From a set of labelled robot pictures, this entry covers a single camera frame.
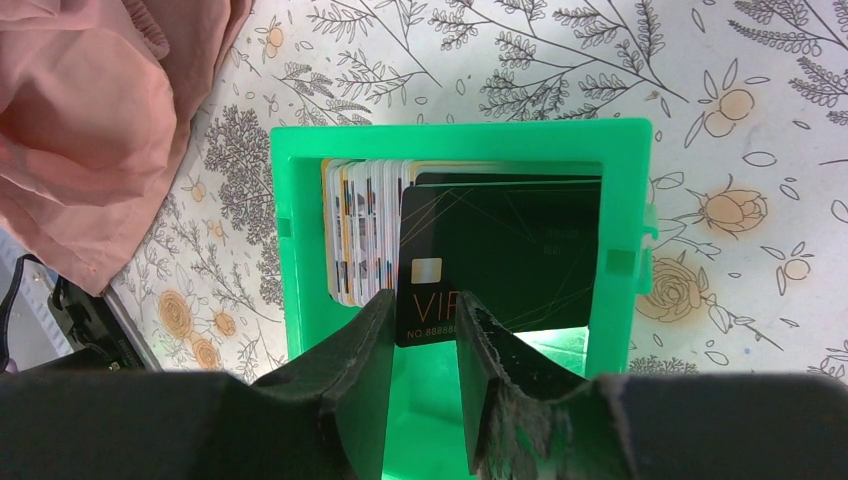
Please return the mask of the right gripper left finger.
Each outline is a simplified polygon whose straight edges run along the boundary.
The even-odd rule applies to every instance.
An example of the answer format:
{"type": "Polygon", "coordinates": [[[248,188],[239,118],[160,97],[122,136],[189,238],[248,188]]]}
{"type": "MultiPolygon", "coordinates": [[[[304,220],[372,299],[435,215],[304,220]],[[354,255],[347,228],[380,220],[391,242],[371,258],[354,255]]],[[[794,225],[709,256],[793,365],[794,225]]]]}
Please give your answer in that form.
{"type": "Polygon", "coordinates": [[[395,313],[394,291],[381,290],[344,327],[255,381],[281,408],[274,478],[381,478],[395,313]]]}

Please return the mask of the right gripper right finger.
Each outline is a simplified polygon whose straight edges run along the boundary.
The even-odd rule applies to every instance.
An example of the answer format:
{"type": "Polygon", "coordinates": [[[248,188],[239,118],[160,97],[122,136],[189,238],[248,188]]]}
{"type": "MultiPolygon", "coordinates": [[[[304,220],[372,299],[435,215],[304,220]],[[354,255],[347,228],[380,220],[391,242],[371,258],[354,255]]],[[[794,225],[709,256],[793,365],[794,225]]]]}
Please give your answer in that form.
{"type": "Polygon", "coordinates": [[[456,350],[469,471],[478,479],[594,479],[593,385],[458,297],[456,350]]]}

